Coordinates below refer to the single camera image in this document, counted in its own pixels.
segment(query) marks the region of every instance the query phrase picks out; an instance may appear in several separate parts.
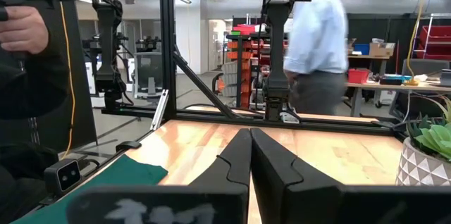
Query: wooden table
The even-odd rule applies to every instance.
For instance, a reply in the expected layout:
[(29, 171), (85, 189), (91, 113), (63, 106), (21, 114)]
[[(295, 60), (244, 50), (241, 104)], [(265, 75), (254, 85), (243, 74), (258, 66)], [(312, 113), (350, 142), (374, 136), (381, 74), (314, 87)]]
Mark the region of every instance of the wooden table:
[(348, 58), (365, 58), (365, 59), (379, 59), (379, 60), (385, 60), (387, 61), (388, 59), (391, 58), (391, 56), (370, 56), (370, 55), (352, 55), (352, 54), (348, 54), (347, 55)]
[[(211, 111), (211, 112), (220, 112), (217, 108), (213, 107), (204, 107), (204, 106), (192, 106), (189, 107), (188, 110), (191, 111)], [(241, 110), (233, 110), (233, 112), (238, 114), (252, 114), (248, 111), (241, 111)], [(324, 120), (341, 120), (341, 121), (357, 121), (357, 122), (373, 122), (378, 121), (375, 118), (352, 118), (352, 117), (343, 117), (343, 116), (325, 116), (325, 115), (314, 115), (314, 114), (297, 114), (300, 118), (317, 118), (317, 119), (324, 119)]]
[[(170, 120), (126, 154), (162, 166), (160, 185), (188, 185), (204, 172), (245, 126)], [(394, 185), (402, 144), (393, 137), (261, 128), (307, 163), (347, 185)], [(253, 184), (249, 224), (260, 224)]]
[(355, 84), (355, 83), (347, 83), (348, 87), (355, 87), (354, 96), (352, 97), (352, 107), (351, 107), (351, 116), (359, 117), (360, 116), (360, 108), (362, 107), (362, 90), (363, 89), (371, 89), (371, 90), (395, 90), (397, 92), (437, 92), (446, 94), (451, 92), (450, 87), (435, 87), (430, 85), (427, 82), (420, 82), (418, 86), (408, 86), (408, 85), (380, 85), (378, 83), (364, 83), (364, 84)]
[[(379, 68), (379, 75), (385, 75), (385, 71), (387, 70), (387, 61), (391, 58), (391, 56), (370, 56), (370, 55), (348, 55), (348, 59), (371, 59), (371, 64), (373, 60), (381, 61), (381, 66)], [(378, 101), (381, 97), (381, 90), (377, 89), (374, 94), (374, 100)]]

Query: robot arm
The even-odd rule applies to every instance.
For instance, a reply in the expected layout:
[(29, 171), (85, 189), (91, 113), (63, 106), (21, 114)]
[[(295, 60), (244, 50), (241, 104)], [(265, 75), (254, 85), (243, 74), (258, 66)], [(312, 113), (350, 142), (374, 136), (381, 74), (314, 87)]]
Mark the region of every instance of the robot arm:
[(99, 34), (102, 65), (95, 75), (96, 88), (105, 93), (106, 108), (115, 108), (116, 100), (126, 90), (117, 70), (117, 29), (122, 22), (122, 3), (119, 0), (92, 0), (92, 7), (99, 18)]

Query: man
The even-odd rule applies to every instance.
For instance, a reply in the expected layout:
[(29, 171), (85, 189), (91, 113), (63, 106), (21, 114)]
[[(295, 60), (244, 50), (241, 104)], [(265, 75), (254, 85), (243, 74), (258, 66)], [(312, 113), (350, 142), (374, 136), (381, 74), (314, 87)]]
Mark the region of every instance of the man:
[(340, 0), (297, 2), (284, 61), (298, 113), (333, 115), (345, 93), (347, 18)]
[[(68, 95), (66, 60), (56, 35), (47, 29), (36, 8), (16, 6), (6, 10), (9, 20), (0, 22), (0, 119), (42, 116), (60, 106)], [(24, 58), (24, 71), (17, 59), (20, 57)], [(0, 147), (0, 223), (23, 216), (47, 195), (42, 180), (35, 178), (43, 175), (36, 167), (46, 167), (29, 165), (35, 159), (45, 162), (46, 156), (35, 151), (39, 146), (26, 149), (26, 160), (20, 157), (19, 161), (17, 155), (11, 155), (14, 161), (8, 158), (8, 150), (16, 146), (9, 147)]]

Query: person's hand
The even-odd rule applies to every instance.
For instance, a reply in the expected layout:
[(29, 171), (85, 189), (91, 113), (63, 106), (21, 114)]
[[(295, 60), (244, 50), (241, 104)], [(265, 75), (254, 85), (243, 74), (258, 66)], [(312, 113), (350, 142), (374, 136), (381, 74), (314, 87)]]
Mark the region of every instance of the person's hand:
[(287, 76), (288, 82), (289, 82), (290, 84), (292, 84), (292, 83), (295, 81), (295, 79), (296, 79), (297, 73), (290, 72), (290, 71), (288, 71), (288, 70), (284, 70), (283, 72), (284, 72), (285, 75)]
[(1, 48), (39, 54), (49, 44), (49, 32), (39, 11), (30, 6), (6, 7), (8, 20), (0, 22)]

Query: light blue shirt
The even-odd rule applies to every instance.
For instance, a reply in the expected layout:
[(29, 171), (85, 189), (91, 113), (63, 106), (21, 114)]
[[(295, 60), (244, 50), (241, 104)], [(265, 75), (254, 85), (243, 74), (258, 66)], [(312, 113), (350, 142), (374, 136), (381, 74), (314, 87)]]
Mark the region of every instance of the light blue shirt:
[(347, 17), (340, 0), (296, 2), (283, 67), (300, 74), (315, 70), (344, 73), (347, 61)]

